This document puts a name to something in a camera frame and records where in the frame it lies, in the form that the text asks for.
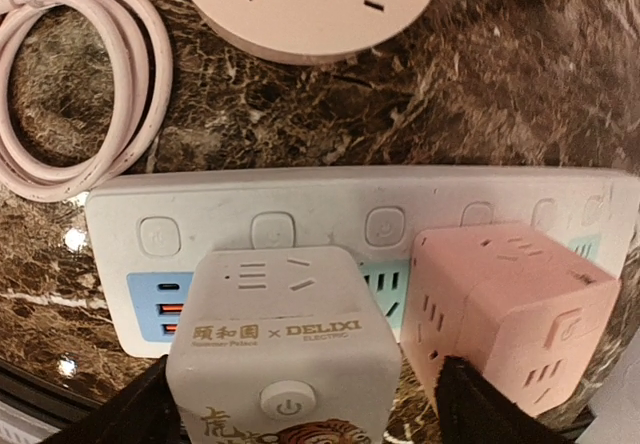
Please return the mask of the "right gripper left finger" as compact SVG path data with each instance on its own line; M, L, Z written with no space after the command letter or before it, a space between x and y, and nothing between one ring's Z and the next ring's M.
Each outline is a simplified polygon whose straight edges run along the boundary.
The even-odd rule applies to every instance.
M54 435L61 444L180 443L181 419L166 379L165 356L115 397Z

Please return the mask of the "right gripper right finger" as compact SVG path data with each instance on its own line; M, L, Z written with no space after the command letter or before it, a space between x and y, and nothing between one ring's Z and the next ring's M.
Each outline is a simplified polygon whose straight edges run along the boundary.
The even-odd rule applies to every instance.
M564 444L509 401L466 359L447 356L435 388L441 439L451 444Z

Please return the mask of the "pink cube socket adapter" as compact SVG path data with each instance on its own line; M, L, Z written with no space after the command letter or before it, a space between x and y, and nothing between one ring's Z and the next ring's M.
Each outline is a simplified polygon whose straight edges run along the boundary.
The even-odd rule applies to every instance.
M400 344L429 402L450 356L536 417L566 402L620 291L601 267L525 224L418 234Z

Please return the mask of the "white plug adapter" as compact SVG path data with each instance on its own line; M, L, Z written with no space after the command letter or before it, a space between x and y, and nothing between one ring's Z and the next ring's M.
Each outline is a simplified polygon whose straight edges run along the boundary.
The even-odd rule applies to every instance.
M166 377L194 443L379 443L400 349L349 252L215 251Z

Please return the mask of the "white multicolour power strip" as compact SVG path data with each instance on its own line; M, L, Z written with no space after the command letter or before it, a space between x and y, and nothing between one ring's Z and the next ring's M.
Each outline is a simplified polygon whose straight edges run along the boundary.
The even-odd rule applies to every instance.
M213 250L343 247L399 331L420 231L526 223L619 275L638 208L638 178L618 170L419 165L128 175L85 216L119 343L153 358Z

